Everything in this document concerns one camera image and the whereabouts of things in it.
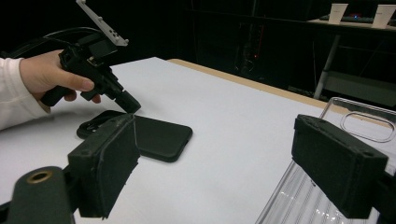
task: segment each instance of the paper cup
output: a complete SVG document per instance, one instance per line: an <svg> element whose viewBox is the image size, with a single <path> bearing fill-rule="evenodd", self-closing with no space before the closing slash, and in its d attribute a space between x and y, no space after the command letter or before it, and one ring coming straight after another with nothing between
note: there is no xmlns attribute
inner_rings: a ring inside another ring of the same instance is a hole
<svg viewBox="0 0 396 224"><path fill-rule="evenodd" d="M395 9L396 5L378 5L372 27L385 29Z"/></svg>
<svg viewBox="0 0 396 224"><path fill-rule="evenodd" d="M332 10L330 11L329 24L340 24L346 9L347 4L333 3Z"/></svg>

